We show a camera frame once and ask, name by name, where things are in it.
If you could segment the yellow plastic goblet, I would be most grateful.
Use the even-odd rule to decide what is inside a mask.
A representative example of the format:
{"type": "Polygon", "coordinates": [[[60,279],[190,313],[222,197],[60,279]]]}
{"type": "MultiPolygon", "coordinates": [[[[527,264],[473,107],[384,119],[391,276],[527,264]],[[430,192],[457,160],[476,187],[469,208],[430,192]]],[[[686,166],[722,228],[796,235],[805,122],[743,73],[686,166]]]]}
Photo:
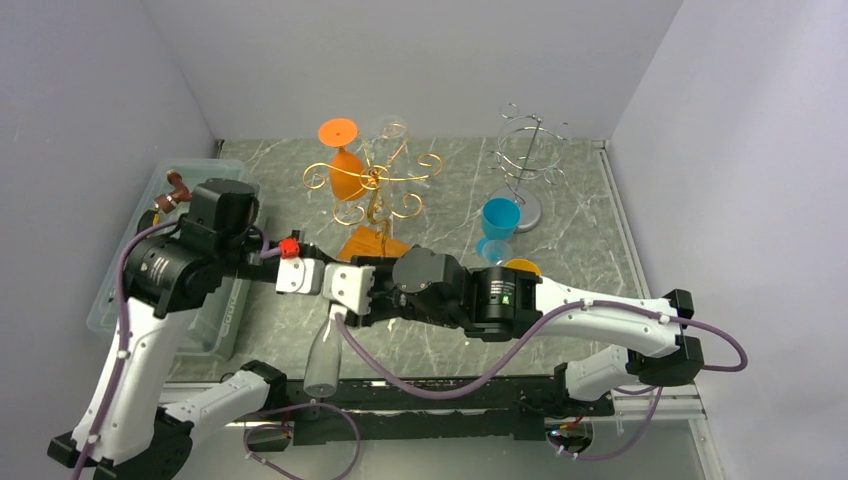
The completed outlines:
{"type": "Polygon", "coordinates": [[[541,276],[542,272],[538,265],[524,258],[513,258],[503,264],[504,267],[517,271],[529,272],[536,276],[541,276]]]}

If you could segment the clear wine glass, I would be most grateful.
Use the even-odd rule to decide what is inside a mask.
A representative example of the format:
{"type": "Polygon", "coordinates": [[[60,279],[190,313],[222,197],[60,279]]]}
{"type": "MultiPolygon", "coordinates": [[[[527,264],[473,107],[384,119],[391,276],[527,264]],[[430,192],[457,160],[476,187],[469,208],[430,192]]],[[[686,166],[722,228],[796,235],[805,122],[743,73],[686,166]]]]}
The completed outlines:
{"type": "Polygon", "coordinates": [[[427,178],[438,173],[439,161],[429,151],[413,142],[406,120],[398,114],[378,117],[371,130],[372,160],[387,171],[391,178],[388,195],[400,203],[408,193],[422,195],[429,186],[427,178]]]}

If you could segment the clear plastic storage box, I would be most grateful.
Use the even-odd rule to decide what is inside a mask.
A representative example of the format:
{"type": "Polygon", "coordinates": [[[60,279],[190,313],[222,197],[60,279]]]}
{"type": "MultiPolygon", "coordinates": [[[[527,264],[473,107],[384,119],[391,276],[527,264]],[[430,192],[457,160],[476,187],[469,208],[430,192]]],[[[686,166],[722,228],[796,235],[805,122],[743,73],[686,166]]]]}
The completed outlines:
{"type": "MultiPolygon", "coordinates": [[[[154,199],[172,190],[167,173],[175,171],[182,177],[188,189],[210,178],[226,178],[259,184],[244,162],[238,159],[165,158],[161,160],[150,177],[141,199],[120,240],[123,249],[137,231],[143,213],[153,207],[154,199]]],[[[115,269],[120,254],[115,253],[101,282],[86,320],[87,328],[108,340],[114,333],[118,318],[118,307],[114,302],[115,269]]],[[[228,360],[233,356],[237,329],[240,325],[248,284],[243,280],[225,278],[214,293],[209,294],[203,306],[189,324],[187,332],[177,350],[180,356],[216,357],[228,360]]]]}

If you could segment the orange plastic goblet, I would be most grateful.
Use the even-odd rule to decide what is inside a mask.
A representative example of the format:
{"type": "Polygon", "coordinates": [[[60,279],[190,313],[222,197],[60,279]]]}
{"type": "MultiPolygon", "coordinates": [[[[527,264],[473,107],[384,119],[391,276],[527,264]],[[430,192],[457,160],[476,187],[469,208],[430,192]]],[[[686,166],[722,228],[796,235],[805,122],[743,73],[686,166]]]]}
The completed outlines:
{"type": "Polygon", "coordinates": [[[366,192],[360,181],[366,167],[357,155],[347,149],[358,135],[355,122],[342,117],[326,121],[318,130],[321,143],[335,150],[328,173],[332,194],[340,201],[359,200],[366,192]]]}

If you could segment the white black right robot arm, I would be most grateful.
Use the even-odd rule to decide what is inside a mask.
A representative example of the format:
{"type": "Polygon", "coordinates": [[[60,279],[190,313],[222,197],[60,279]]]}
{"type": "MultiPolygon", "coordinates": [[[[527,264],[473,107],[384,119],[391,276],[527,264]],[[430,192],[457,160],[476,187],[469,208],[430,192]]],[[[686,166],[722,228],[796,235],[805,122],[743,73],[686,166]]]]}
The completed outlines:
{"type": "Polygon", "coordinates": [[[673,298],[633,299],[581,290],[504,266],[467,268],[453,256],[416,246],[399,258],[354,258],[331,274],[325,294],[340,304],[340,321],[356,327],[401,318],[460,329],[483,342],[512,345],[486,373],[447,391],[414,387],[382,367],[358,343],[357,354],[399,389],[419,398],[463,397],[494,378],[537,336],[605,344],[565,365],[551,388],[557,411],[574,415],[589,401],[639,381],[653,387],[690,383],[704,369],[698,338],[684,331],[689,310],[673,298]]]}

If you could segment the clear pink tinted glass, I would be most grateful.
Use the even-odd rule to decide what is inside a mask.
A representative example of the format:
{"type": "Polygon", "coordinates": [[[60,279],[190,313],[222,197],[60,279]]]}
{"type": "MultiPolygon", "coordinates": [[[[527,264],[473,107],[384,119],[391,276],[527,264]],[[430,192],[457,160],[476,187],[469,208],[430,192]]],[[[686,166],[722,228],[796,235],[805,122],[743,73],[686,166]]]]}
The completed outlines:
{"type": "Polygon", "coordinates": [[[313,398],[333,396],[339,384],[342,361],[342,335],[336,315],[330,313],[316,332],[304,373],[304,392],[313,398]]]}

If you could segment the gold wire glass rack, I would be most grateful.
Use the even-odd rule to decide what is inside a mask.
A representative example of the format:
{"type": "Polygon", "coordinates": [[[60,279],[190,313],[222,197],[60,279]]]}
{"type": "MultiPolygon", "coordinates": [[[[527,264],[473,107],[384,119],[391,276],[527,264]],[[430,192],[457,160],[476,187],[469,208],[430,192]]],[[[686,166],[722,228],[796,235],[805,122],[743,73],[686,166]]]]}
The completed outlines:
{"type": "MultiPolygon", "coordinates": [[[[333,197],[332,217],[339,225],[350,227],[352,233],[337,254],[341,260],[351,260],[354,256],[400,257],[409,247],[394,238],[394,226],[402,220],[409,220],[420,215],[424,210],[422,195],[408,193],[400,203],[392,201],[388,195],[388,185],[391,178],[382,176],[387,169],[372,160],[371,136],[359,127],[359,135],[347,149],[357,155],[364,163],[366,170],[361,174],[365,195],[355,201],[340,201],[332,194],[328,167],[331,159],[326,162],[316,162],[305,168],[302,182],[311,191],[328,188],[333,197]]],[[[427,178],[426,184],[441,174],[444,160],[433,151],[430,154],[439,161],[438,173],[427,178]]]]}

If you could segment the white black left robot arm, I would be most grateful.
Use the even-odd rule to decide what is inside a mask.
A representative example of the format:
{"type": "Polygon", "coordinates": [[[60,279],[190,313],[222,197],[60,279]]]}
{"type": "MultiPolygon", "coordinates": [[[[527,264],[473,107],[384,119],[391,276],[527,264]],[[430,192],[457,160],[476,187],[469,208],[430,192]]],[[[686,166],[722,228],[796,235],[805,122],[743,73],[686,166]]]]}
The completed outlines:
{"type": "Polygon", "coordinates": [[[186,404],[160,405],[188,326],[224,279],[273,283],[291,269],[289,290],[316,294],[310,274],[329,262],[297,234],[271,243],[255,224],[251,184],[212,178],[157,200],[163,211],[177,203],[187,205],[183,215],[140,230],[120,253],[118,321],[98,385],[77,426],[47,449],[74,477],[91,467],[99,479],[170,479],[208,434],[246,414],[272,420],[286,409],[285,374],[258,360],[186,404]]]}

